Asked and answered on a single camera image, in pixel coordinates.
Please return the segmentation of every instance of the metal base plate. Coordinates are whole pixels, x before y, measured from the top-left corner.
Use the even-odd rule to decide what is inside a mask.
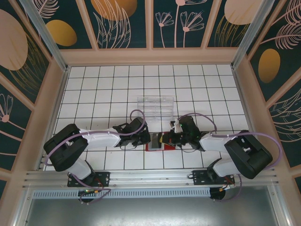
[[[95,172],[95,178],[99,179],[104,187],[109,186],[110,182],[110,172]],[[95,179],[89,186],[91,187],[99,187],[98,180]],[[78,183],[72,175],[68,175],[68,187],[84,187],[80,183]]]
[[[233,175],[227,175],[226,177],[235,184]],[[207,170],[194,170],[192,178],[194,185],[225,185],[229,183],[225,178],[217,178],[216,183],[212,182],[207,176]]]

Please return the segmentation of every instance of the flower illustration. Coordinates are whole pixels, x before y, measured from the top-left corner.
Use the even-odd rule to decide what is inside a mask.
[[[175,0],[178,6],[197,5],[207,2],[207,0]]]
[[[186,32],[197,31],[204,28],[202,13],[190,13],[187,17],[187,12],[181,13],[181,23],[184,31],[183,47],[185,47]]]
[[[172,18],[173,17],[170,15],[170,12],[162,13],[162,15],[161,15],[161,13],[156,13],[156,19],[160,26],[160,31],[161,31],[161,39],[162,39],[163,48],[165,48],[165,45],[164,45],[164,40],[163,40],[162,27],[173,25],[174,20]]]
[[[4,95],[0,94],[0,121],[1,122],[8,122],[9,115],[11,112],[11,108],[13,107],[14,99],[8,95],[7,100],[5,100]]]

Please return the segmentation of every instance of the white grid floor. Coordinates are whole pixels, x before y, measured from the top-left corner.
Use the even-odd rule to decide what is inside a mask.
[[[248,129],[229,65],[96,66],[71,68],[54,134],[70,123],[82,129],[107,129],[129,122],[138,96],[173,96],[175,118],[191,112],[205,114],[217,125],[218,134]],[[194,119],[200,131],[213,130],[206,118]],[[150,132],[170,130],[168,121],[150,121],[148,126]],[[81,158],[94,170],[147,170],[202,168],[227,155],[192,152],[190,145],[183,151],[146,152],[144,148],[96,148]]]

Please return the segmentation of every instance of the yellow oval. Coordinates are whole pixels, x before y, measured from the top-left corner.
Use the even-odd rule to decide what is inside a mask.
[[[137,0],[91,0],[91,3],[102,17],[113,21],[122,20],[124,19],[122,15],[117,16],[119,11],[117,10],[115,1],[120,9],[123,8],[125,10],[128,17],[133,15],[137,9]]]
[[[258,65],[259,78],[264,83],[271,82],[277,75],[280,67],[279,53],[269,48],[263,52]]]
[[[19,70],[28,53],[26,33],[19,22],[0,9],[0,65],[9,70]]]
[[[73,28],[62,20],[52,20],[46,24],[52,38],[61,46],[72,46],[77,41]]]
[[[231,24],[245,25],[252,22],[262,0],[227,0],[225,17]]]

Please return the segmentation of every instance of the transparent plastic container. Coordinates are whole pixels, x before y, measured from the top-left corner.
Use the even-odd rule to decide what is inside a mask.
[[[147,121],[172,121],[174,98],[168,96],[145,96],[137,98],[137,109],[144,112]]]

